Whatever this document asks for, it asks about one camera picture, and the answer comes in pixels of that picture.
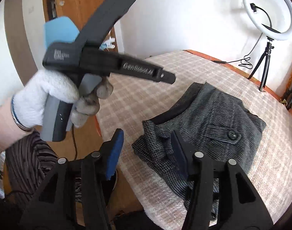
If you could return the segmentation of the left forearm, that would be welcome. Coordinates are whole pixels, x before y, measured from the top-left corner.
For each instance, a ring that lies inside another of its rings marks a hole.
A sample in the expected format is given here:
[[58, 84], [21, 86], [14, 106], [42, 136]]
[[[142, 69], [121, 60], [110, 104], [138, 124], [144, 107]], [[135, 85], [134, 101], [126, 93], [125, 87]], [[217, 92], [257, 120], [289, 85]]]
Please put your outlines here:
[[22, 130], [16, 124], [11, 105], [11, 98], [9, 98], [0, 106], [0, 154], [12, 144], [33, 132], [33, 129]]

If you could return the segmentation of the left white gloved hand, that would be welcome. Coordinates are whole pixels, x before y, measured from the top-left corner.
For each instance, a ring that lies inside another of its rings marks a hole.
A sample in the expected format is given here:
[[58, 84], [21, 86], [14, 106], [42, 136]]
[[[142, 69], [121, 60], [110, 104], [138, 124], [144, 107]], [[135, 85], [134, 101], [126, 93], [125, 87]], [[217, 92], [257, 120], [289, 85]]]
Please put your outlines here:
[[24, 131], [43, 125], [43, 116], [48, 96], [62, 102], [76, 104], [70, 119], [76, 128], [81, 128], [90, 116], [100, 109], [100, 99], [107, 99], [114, 87], [107, 78], [87, 95], [80, 96], [77, 86], [69, 77], [57, 71], [40, 70], [26, 86], [12, 97], [11, 111], [16, 124]]

